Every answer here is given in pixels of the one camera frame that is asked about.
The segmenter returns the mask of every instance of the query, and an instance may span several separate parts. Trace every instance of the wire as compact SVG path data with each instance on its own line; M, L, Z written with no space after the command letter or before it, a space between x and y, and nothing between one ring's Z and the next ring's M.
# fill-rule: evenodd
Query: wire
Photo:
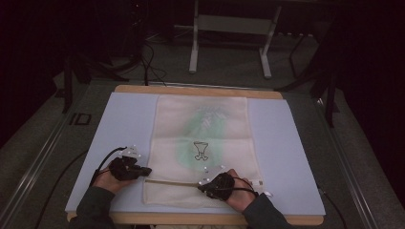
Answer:
M39 224L41 223L42 217L44 216L45 210L47 209L48 203L51 200L51 197L53 195L54 190L56 189L57 184L59 183L60 179L62 179L62 177L65 175L66 171L68 171L68 169L72 166L73 163L75 163L79 158L81 158L82 156L84 156L85 154L87 154L87 152L89 152L89 150L84 151L83 153L81 153L80 155L78 155L77 157L75 157L66 167L65 169L62 171L62 173L59 175L59 177L57 178L55 184L53 185L53 188L50 192L50 194L48 195L47 199L45 200L44 206L42 206L42 210L41 213L39 214L38 220L36 221L35 224L35 229L39 227Z
M328 201L330 202L330 204L333 206L333 208L336 210L337 214L339 215L340 219L342 220L343 223L343 228L347 229L348 225L346 224L345 219L343 218L342 213L340 212L339 208L337 207L337 205L331 200L330 196L327 194L327 192L325 192L324 190L322 190L322 188L316 184L316 186L318 187L319 191L321 191L321 193L325 196L325 198L328 199Z

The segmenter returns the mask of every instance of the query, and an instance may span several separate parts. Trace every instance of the forearm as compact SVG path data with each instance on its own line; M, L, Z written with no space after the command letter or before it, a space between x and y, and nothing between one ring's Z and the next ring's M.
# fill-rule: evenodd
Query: forearm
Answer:
M255 229L293 228L271 203L265 194L260 194L242 212L248 225Z
M69 228L115 228L109 217L114 196L105 189L90 187L77 206L77 217L71 219Z

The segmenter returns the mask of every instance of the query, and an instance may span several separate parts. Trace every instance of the white cloth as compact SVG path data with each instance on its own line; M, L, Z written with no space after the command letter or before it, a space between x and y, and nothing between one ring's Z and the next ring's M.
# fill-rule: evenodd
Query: white cloth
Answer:
M204 167L223 165L240 177L262 180L244 97L161 95L155 114L146 179L202 180ZM145 182L144 202L176 207L224 207L196 187Z

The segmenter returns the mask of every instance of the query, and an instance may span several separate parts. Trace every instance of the person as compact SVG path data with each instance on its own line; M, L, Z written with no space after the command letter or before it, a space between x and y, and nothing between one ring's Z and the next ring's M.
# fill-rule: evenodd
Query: person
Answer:
M240 180L235 170L228 173L236 177L235 188L249 189L248 180ZM117 180L106 168L100 171L95 182L88 188L76 209L77 216L72 218L69 229L81 228L116 228L109 216L111 201L121 189L135 182L134 180ZM256 197L247 191L233 191L226 203L241 213L250 228L293 228L271 203L265 194Z

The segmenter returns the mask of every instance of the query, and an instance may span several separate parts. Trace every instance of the floor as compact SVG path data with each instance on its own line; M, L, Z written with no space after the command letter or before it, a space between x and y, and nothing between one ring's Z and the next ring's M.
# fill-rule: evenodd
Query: floor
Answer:
M264 79L257 50L260 42L257 43L255 39L249 42L234 39L220 42L217 36L215 33L202 35L198 69L194 74L188 72L191 53L191 36L188 31L179 30L174 42L167 42L158 35L151 36L147 39L148 46L143 50L145 61L150 62L151 66L148 74L151 84L271 91L294 80L288 55L297 39L283 35L273 39L268 55L273 77ZM304 40L294 55L298 71L305 68L316 47L311 37ZM115 59L116 64L122 61L121 58ZM129 84L141 84L144 68L139 64L118 74L130 79ZM13 212L12 215L2 213L1 220L7 223L2 228L67 227L64 208L84 156L74 159L91 145L109 93L119 84L96 72L93 76L90 85L74 83L74 104L67 114L61 113L63 99L51 97L1 149L0 161L3 161L3 166L0 168L0 205L2 210ZM55 77L59 88L63 88L62 78L63 73ZM310 99L310 86L311 82L284 96L291 109L296 114L302 114L296 115L294 119L303 143L315 142L304 144L315 179L338 206L348 228L403 228L404 211L398 205L343 93L336 93L337 113L333 117L335 128L325 129L325 122L319 120L320 114L316 112L322 113L322 105ZM92 114L92 121L89 125L72 125L70 120L74 114ZM323 140L326 136L332 140ZM25 195L15 199L13 195L18 185L27 178L27 171L38 156L46 159L40 161L37 177L31 179L30 183L24 183ZM342 163L350 166L343 168ZM333 204L325 195L322 200L327 211L325 222L321 226L303 228L344 228ZM370 211L361 209L362 206L367 206ZM130 226L119 225L118 228Z

